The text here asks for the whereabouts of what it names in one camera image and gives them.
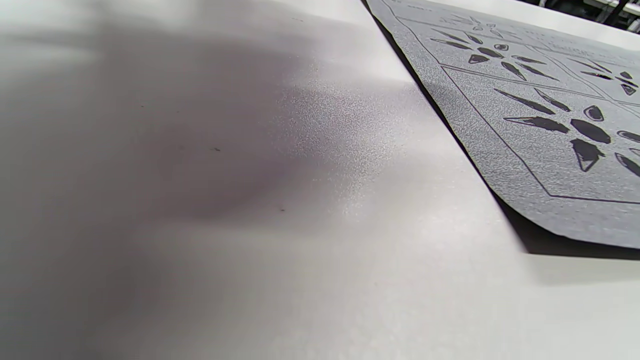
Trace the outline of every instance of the gray textured surface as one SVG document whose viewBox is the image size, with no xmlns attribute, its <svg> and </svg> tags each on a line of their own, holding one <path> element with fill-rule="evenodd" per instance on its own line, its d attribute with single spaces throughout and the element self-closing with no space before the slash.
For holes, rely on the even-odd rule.
<svg viewBox="0 0 640 360">
<path fill-rule="evenodd" d="M 618 133 L 640 134 L 633 53 L 425 1 L 368 3 L 510 206 L 560 235 L 640 247 L 640 174 L 628 168 L 640 163 L 640 143 Z M 604 120 L 586 116 L 591 106 Z M 559 131 L 507 120 L 523 117 L 552 120 Z M 597 160 L 580 162 L 576 142 Z"/>
</svg>

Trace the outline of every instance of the star-like pattern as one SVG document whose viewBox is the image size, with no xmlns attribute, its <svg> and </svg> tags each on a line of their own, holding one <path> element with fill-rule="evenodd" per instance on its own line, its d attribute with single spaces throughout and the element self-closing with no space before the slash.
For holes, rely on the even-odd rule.
<svg viewBox="0 0 640 360">
<path fill-rule="evenodd" d="M 566 135 L 567 140 L 571 143 L 571 147 L 575 153 L 577 165 L 583 172 L 589 172 L 602 158 L 606 158 L 607 154 L 613 152 L 613 157 L 622 167 L 626 168 L 637 177 L 640 177 L 640 165 L 638 165 L 634 160 L 631 160 L 628 156 L 611 149 L 609 146 L 612 142 L 611 135 L 595 124 L 605 121 L 604 114 L 597 105 L 588 106 L 583 109 L 582 113 L 576 114 L 569 108 L 569 106 L 557 99 L 554 99 L 537 88 L 535 91 L 538 96 L 545 103 L 551 105 L 551 107 L 533 100 L 524 99 L 523 97 L 510 94 L 500 89 L 494 88 L 494 90 L 509 99 L 517 101 L 520 104 L 537 111 L 538 113 L 544 114 L 544 116 L 535 114 L 527 117 L 505 117 L 503 119 L 514 124 L 538 127 L 540 129 Z M 571 113 L 574 119 L 571 119 L 569 124 L 563 123 L 559 117 L 554 116 L 557 111 L 555 109 L 560 109 L 565 113 Z M 622 139 L 640 143 L 640 135 L 638 134 L 621 130 L 618 131 L 616 135 Z M 629 156 L 640 158 L 640 149 L 634 147 L 629 147 L 627 149 L 629 151 Z"/>
<path fill-rule="evenodd" d="M 431 41 L 455 47 L 461 50 L 472 51 L 473 53 L 469 56 L 468 59 L 469 64 L 477 64 L 495 60 L 499 61 L 505 70 L 524 81 L 527 81 L 527 78 L 521 71 L 521 69 L 536 76 L 542 76 L 544 78 L 559 81 L 553 76 L 549 76 L 534 67 L 534 64 L 546 65 L 547 63 L 545 62 L 515 54 L 510 56 L 511 60 L 508 60 L 507 53 L 509 52 L 509 46 L 507 44 L 494 44 L 492 49 L 488 47 L 488 45 L 486 45 L 482 39 L 475 35 L 465 33 L 468 39 L 465 40 L 461 37 L 457 37 L 456 35 L 452 35 L 444 31 L 436 29 L 433 29 L 433 31 L 436 31 L 449 39 L 443 40 L 439 38 L 432 38 L 430 39 Z"/>
<path fill-rule="evenodd" d="M 585 75 L 593 76 L 595 78 L 600 78 L 604 80 L 611 80 L 611 81 L 613 79 L 618 80 L 618 82 L 620 83 L 620 87 L 622 88 L 622 90 L 625 91 L 625 94 L 627 94 L 628 96 L 633 95 L 637 91 L 636 89 L 638 89 L 638 85 L 632 81 L 633 77 L 631 76 L 631 74 L 629 74 L 626 71 L 620 72 L 620 76 L 616 76 L 613 74 L 611 70 L 609 70 L 608 68 L 602 66 L 601 64 L 593 60 L 590 60 L 590 62 L 593 63 L 593 65 L 588 64 L 584 61 L 576 60 L 576 59 L 569 58 L 569 60 L 579 63 L 585 67 L 588 67 L 589 71 L 581 71 L 581 73 Z"/>
<path fill-rule="evenodd" d="M 456 14 L 452 13 L 451 17 L 442 18 L 442 20 L 444 22 L 448 22 L 449 24 L 454 24 L 454 25 L 465 24 L 465 25 L 472 26 L 473 27 L 472 28 L 473 31 L 485 31 L 486 29 L 488 29 L 488 31 L 491 34 L 493 34 L 493 35 L 495 35 L 496 37 L 499 37 L 499 38 L 512 37 L 512 38 L 515 38 L 517 40 L 522 40 L 522 38 L 520 38 L 518 35 L 516 35 L 516 33 L 514 33 L 513 31 L 499 29 L 496 26 L 496 24 L 493 24 L 491 22 L 481 22 L 480 20 L 477 20 L 473 16 L 462 17 L 460 15 L 456 15 Z"/>
</svg>

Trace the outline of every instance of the black leaf shape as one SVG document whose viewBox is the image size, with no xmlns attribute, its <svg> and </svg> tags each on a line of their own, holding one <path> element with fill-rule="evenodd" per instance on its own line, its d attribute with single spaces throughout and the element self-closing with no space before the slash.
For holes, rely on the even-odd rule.
<svg viewBox="0 0 640 360">
<path fill-rule="evenodd" d="M 603 129 L 600 129 L 598 126 L 595 126 L 590 122 L 571 119 L 571 126 L 573 126 L 580 134 L 592 139 L 593 141 L 611 143 L 611 137 Z"/>
<path fill-rule="evenodd" d="M 631 81 L 627 80 L 627 79 L 623 79 L 623 78 L 619 78 L 618 76 L 615 77 L 616 79 L 622 81 L 623 83 L 627 84 L 627 85 L 631 85 L 634 88 L 637 88 L 638 86 L 634 83 L 632 83 Z"/>
<path fill-rule="evenodd" d="M 620 130 L 620 131 L 618 131 L 618 135 L 620 135 L 621 137 L 623 137 L 623 138 L 625 138 L 627 140 L 631 140 L 633 142 L 640 143 L 640 135 L 638 135 L 638 134 L 634 134 L 634 133 L 630 133 L 628 131 Z"/>
<path fill-rule="evenodd" d="M 526 105 L 526 106 L 528 106 L 528 107 L 530 107 L 530 108 L 532 108 L 532 109 L 534 109 L 534 110 L 540 111 L 541 113 L 545 113 L 545 114 L 549 114 L 549 115 L 554 115 L 554 114 L 556 114 L 556 113 L 554 113 L 554 111 L 553 111 L 553 110 L 549 109 L 548 107 L 546 107 L 546 106 L 544 106 L 544 105 L 538 104 L 538 103 L 537 103 L 537 102 L 535 102 L 535 101 L 531 101 L 531 100 L 523 99 L 523 98 L 521 98 L 521 97 L 519 97 L 519 96 L 511 95 L 511 94 L 509 94 L 508 92 L 504 92 L 504 91 L 502 91 L 502 90 L 498 90 L 498 89 L 496 89 L 496 88 L 494 88 L 494 90 L 495 90 L 495 91 L 497 91 L 497 92 L 499 92 L 500 94 L 502 94 L 502 95 L 504 95 L 504 96 L 506 96 L 506 97 L 510 98 L 510 99 L 513 99 L 513 100 L 515 100 L 515 101 L 517 101 L 517 102 L 519 102 L 519 103 L 523 104 L 523 105 Z"/>
<path fill-rule="evenodd" d="M 432 30 L 437 31 L 437 32 L 439 32 L 439 33 L 443 34 L 444 36 L 446 36 L 446 37 L 448 37 L 448 38 L 451 38 L 451 39 L 453 39 L 453 40 L 457 40 L 457 41 L 459 41 L 459 42 L 463 42 L 463 43 L 465 43 L 465 44 L 468 44 L 468 43 L 469 43 L 469 42 L 468 42 L 468 41 L 466 41 L 466 40 L 462 40 L 461 38 L 459 38 L 459 37 L 457 37 L 457 36 L 455 36 L 455 35 L 451 35 L 451 34 L 445 33 L 444 31 L 440 31 L 440 30 L 436 30 L 436 29 L 432 29 Z"/>
<path fill-rule="evenodd" d="M 502 34 L 500 34 L 496 29 L 491 29 L 489 31 L 491 31 L 492 34 L 494 34 L 494 35 L 496 35 L 496 36 L 498 36 L 500 38 L 504 38 L 504 36 L 502 36 Z"/>
<path fill-rule="evenodd" d="M 634 173 L 636 176 L 640 176 L 640 166 L 638 166 L 638 164 L 634 163 L 631 159 L 627 158 L 624 155 L 618 154 L 617 152 L 616 152 L 616 159 L 618 159 L 618 162 L 622 166 L 627 168 L 629 171 Z"/>
<path fill-rule="evenodd" d="M 620 84 L 620 86 L 622 86 L 622 89 L 624 89 L 625 93 L 629 96 L 633 95 L 634 92 L 636 92 L 634 88 L 628 86 L 627 84 Z"/>
<path fill-rule="evenodd" d="M 492 58 L 496 58 L 496 59 L 503 59 L 504 56 L 500 53 L 496 53 L 495 51 L 491 50 L 491 49 L 487 49 L 486 47 L 478 47 L 478 51 L 487 55 L 487 56 L 491 56 Z"/>
<path fill-rule="evenodd" d="M 595 67 L 595 66 L 593 66 L 593 65 L 589 65 L 589 64 L 587 64 L 587 63 L 583 63 L 582 61 L 574 60 L 574 59 L 571 59 L 571 58 L 570 58 L 569 60 L 571 60 L 571 61 L 575 61 L 575 62 L 577 62 L 577 63 L 579 63 L 579 64 L 583 64 L 584 66 L 586 66 L 586 67 L 590 67 L 591 69 L 593 69 L 593 70 L 595 70 L 595 71 L 600 71 L 600 69 L 599 69 L 599 68 L 597 68 L 597 67 Z"/>
<path fill-rule="evenodd" d="M 525 69 L 526 71 L 528 71 L 528 72 L 530 72 L 532 74 L 544 76 L 545 78 L 549 78 L 551 80 L 560 81 L 560 80 L 554 78 L 553 76 L 549 76 L 549 75 L 545 74 L 544 72 L 542 72 L 542 71 L 540 71 L 540 70 L 538 70 L 538 69 L 536 69 L 534 67 L 530 67 L 530 66 L 528 66 L 526 64 L 523 64 L 523 63 L 517 63 L 517 64 L 520 65 L 523 69 Z"/>
<path fill-rule="evenodd" d="M 478 39 L 477 37 L 475 37 L 473 35 L 467 34 L 467 37 L 469 39 L 471 39 L 471 41 L 475 42 L 476 44 L 483 44 L 482 40 Z"/>
<path fill-rule="evenodd" d="M 552 98 L 551 96 L 543 93 L 541 90 L 538 90 L 536 88 L 534 88 L 535 91 L 538 93 L 538 95 L 540 95 L 540 97 L 542 97 L 545 101 L 547 101 L 549 104 L 555 106 L 556 108 L 562 109 L 566 112 L 571 111 L 571 109 L 569 109 L 569 106 L 559 102 L 558 100 L 555 100 L 554 98 Z"/>
<path fill-rule="evenodd" d="M 584 140 L 573 139 L 573 151 L 578 158 L 578 164 L 583 172 L 589 171 L 601 156 L 605 156 L 597 146 Z"/>
<path fill-rule="evenodd" d="M 602 110 L 598 106 L 591 105 L 588 108 L 584 109 L 584 114 L 593 121 L 604 121 L 604 115 L 602 115 Z"/>
<path fill-rule="evenodd" d="M 469 57 L 469 64 L 483 63 L 485 61 L 489 61 L 489 58 L 482 55 L 471 54 L 471 56 Z"/>
<path fill-rule="evenodd" d="M 525 63 L 536 63 L 536 64 L 543 64 L 543 65 L 547 64 L 547 63 L 543 63 L 542 61 L 526 58 L 526 57 L 520 56 L 520 55 L 511 55 L 511 57 L 516 59 L 516 60 L 520 60 L 522 62 L 525 62 Z"/>
<path fill-rule="evenodd" d="M 519 77 L 520 79 L 523 79 L 524 81 L 527 81 L 527 78 L 525 78 L 524 75 L 522 75 L 522 73 L 518 70 L 518 68 L 516 68 L 512 64 L 506 61 L 503 61 L 501 64 L 502 64 L 502 67 L 511 71 L 515 76 Z"/>
<path fill-rule="evenodd" d="M 451 14 L 451 15 L 453 15 L 453 16 L 455 16 L 455 17 L 457 17 L 457 18 L 459 19 L 459 20 L 456 20 L 456 19 L 452 19 L 452 20 L 460 21 L 460 22 L 464 22 L 464 23 L 465 23 L 465 24 L 467 24 L 467 25 L 473 25 L 473 22 L 469 21 L 469 19 L 466 19 L 466 18 L 464 18 L 464 17 L 462 17 L 462 16 L 459 16 L 459 15 L 456 15 L 456 14 L 454 14 L 454 13 L 453 13 L 453 14 Z"/>
<path fill-rule="evenodd" d="M 440 40 L 440 39 L 437 39 L 437 38 L 432 38 L 431 40 L 435 41 L 435 42 L 439 42 L 441 44 L 446 44 L 446 45 L 449 45 L 449 46 L 457 47 L 458 49 L 471 50 L 470 47 L 464 46 L 462 44 L 458 44 L 457 42 Z"/>
<path fill-rule="evenodd" d="M 508 30 L 504 30 L 504 29 L 503 29 L 503 30 L 502 30 L 502 32 L 503 32 L 503 33 L 507 33 L 507 34 L 511 35 L 512 37 L 515 37 L 515 38 L 516 38 L 516 39 L 518 39 L 518 40 L 522 40 L 522 39 L 521 39 L 520 37 L 518 37 L 518 36 L 516 35 L 516 33 L 514 33 L 513 31 L 508 31 Z"/>
<path fill-rule="evenodd" d="M 601 68 L 602 70 L 604 70 L 604 71 L 606 71 L 606 72 L 608 72 L 608 73 L 612 74 L 611 70 L 607 69 L 606 67 L 604 67 L 604 66 L 600 65 L 599 63 L 597 63 L 597 62 L 595 62 L 595 61 L 593 61 L 593 60 L 591 60 L 591 62 L 592 62 L 592 63 L 594 63 L 594 64 L 596 64 L 596 66 L 597 66 L 597 67 L 599 67 L 599 68 Z"/>
<path fill-rule="evenodd" d="M 547 119 L 546 117 L 505 117 L 504 120 L 515 122 L 517 124 L 540 127 L 549 131 L 559 131 L 563 134 L 569 132 L 569 128 L 559 122 Z"/>
<path fill-rule="evenodd" d="M 596 78 L 611 80 L 611 78 L 609 76 L 606 76 L 604 74 L 597 74 L 596 72 L 581 71 L 581 73 L 587 74 L 587 75 L 591 75 L 591 76 L 595 76 Z"/>
</svg>

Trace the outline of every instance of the white table surface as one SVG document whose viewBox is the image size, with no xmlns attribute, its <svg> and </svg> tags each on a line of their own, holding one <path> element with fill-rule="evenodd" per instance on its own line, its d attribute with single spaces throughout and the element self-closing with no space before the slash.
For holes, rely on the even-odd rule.
<svg viewBox="0 0 640 360">
<path fill-rule="evenodd" d="M 358 0 L 0 20 L 0 359 L 640 358 L 640 262 L 526 253 Z"/>
</svg>

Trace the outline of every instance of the gray paper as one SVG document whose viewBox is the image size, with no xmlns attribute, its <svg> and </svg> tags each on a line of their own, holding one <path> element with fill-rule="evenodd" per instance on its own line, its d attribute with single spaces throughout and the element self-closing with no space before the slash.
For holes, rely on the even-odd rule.
<svg viewBox="0 0 640 360">
<path fill-rule="evenodd" d="M 640 248 L 633 52 L 426 1 L 367 2 L 498 196 L 553 233 Z"/>
</svg>

